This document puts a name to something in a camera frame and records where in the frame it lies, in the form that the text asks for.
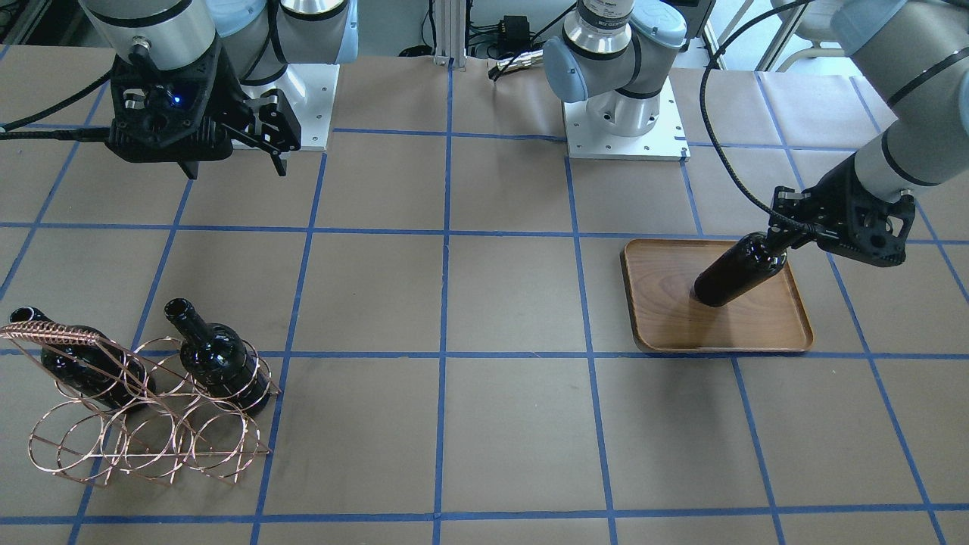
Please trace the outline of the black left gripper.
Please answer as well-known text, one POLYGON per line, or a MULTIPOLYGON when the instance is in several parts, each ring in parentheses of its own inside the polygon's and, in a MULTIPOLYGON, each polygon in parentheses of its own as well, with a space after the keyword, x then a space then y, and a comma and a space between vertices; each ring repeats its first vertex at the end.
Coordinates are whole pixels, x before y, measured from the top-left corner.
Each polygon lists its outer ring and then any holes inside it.
POLYGON ((772 210, 786 220, 771 218, 768 254, 785 254, 813 241, 824 251, 889 268, 905 262, 916 199, 875 197, 859 182, 850 156, 802 192, 776 187, 772 210))

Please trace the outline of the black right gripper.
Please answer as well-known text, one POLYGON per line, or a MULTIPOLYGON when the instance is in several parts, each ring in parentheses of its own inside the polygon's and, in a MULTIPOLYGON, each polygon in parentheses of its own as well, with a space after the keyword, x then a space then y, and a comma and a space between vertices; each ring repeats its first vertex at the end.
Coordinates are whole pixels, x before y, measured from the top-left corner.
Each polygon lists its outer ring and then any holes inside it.
POLYGON ((197 179, 203 162, 225 160, 236 142, 266 152, 278 176, 301 149, 301 125, 285 93, 249 98, 215 38, 195 61, 163 71, 148 39, 134 38, 110 71, 114 120, 106 146, 136 164, 173 163, 197 179))

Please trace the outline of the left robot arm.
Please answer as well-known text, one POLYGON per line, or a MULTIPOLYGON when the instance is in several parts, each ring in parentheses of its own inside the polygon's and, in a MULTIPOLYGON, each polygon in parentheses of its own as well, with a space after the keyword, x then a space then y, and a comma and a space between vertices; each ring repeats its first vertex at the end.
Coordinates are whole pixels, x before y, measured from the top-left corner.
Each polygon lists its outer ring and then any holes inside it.
MULTIPOLYGON (((881 135, 814 186, 776 189, 766 232, 736 244, 748 258, 783 262, 789 248, 824 251, 886 268, 905 260, 918 191, 967 172, 967 3, 845 1, 831 30, 845 55, 893 112, 881 135)), ((655 110, 684 17, 661 1, 581 1, 563 15, 562 33, 544 43, 544 72, 565 103, 606 100, 609 133, 634 107, 655 110)))

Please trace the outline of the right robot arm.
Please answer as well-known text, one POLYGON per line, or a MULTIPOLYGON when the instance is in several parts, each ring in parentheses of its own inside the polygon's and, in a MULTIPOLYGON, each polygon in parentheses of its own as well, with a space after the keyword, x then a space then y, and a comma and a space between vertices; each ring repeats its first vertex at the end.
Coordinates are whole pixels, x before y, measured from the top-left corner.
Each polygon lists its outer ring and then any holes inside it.
POLYGON ((83 1, 115 50, 110 151, 135 164, 203 162, 239 146, 288 156, 328 141, 339 67, 359 55, 356 1, 83 1))

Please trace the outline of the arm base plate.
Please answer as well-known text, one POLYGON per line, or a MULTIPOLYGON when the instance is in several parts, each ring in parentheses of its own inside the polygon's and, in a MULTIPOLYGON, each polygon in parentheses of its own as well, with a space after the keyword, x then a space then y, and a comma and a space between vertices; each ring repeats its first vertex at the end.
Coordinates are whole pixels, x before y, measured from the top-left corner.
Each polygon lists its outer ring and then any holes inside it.
POLYGON ((270 89, 282 90, 301 125, 301 151, 326 151, 340 66, 289 64, 271 83, 241 88, 249 98, 270 89))
POLYGON ((568 155, 591 160, 688 160, 691 152, 671 80, 634 99, 618 91, 562 104, 568 155))

